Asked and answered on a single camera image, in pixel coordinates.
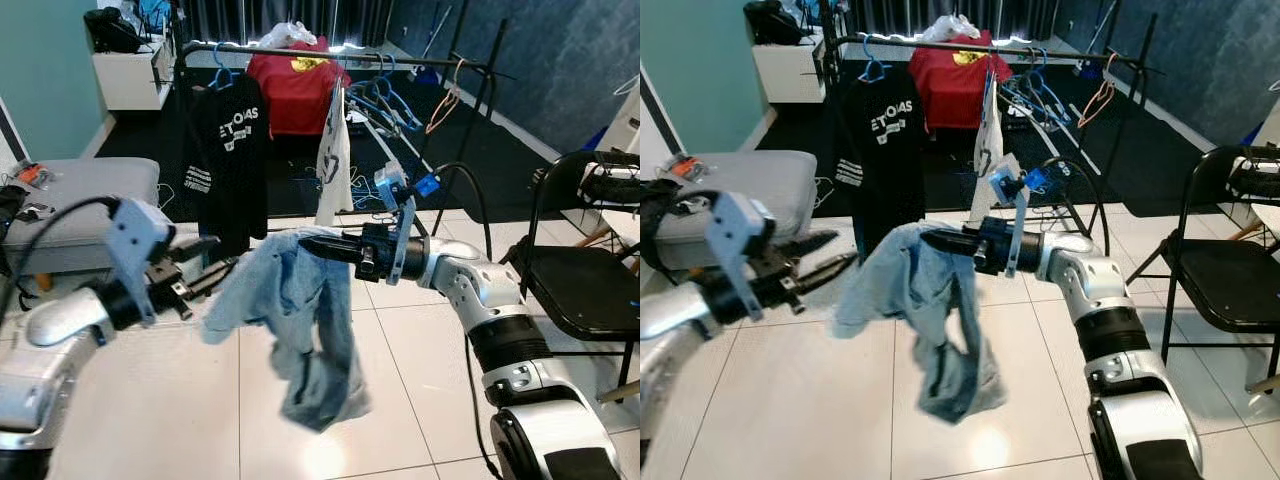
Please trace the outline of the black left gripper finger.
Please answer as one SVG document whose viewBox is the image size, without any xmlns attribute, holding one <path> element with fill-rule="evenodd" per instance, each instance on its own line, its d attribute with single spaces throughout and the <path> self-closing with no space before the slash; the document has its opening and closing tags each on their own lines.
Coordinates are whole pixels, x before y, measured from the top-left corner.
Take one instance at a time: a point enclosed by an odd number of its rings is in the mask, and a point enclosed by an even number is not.
<svg viewBox="0 0 1280 480">
<path fill-rule="evenodd" d="M 201 268 L 207 253 L 221 241 L 218 237 L 188 237 L 172 246 L 172 261 L 178 268 Z"/>
<path fill-rule="evenodd" d="M 205 268 L 196 280 L 189 283 L 189 298 L 210 296 L 233 271 L 239 260 L 239 257 L 220 259 Z"/>
<path fill-rule="evenodd" d="M 808 294 L 822 288 L 849 270 L 860 259 L 859 252 L 838 253 L 819 261 L 810 271 L 797 278 L 797 292 Z"/>
<path fill-rule="evenodd" d="M 810 230 L 777 244 L 777 253 L 788 262 L 799 262 L 837 238 L 837 230 Z"/>
</svg>

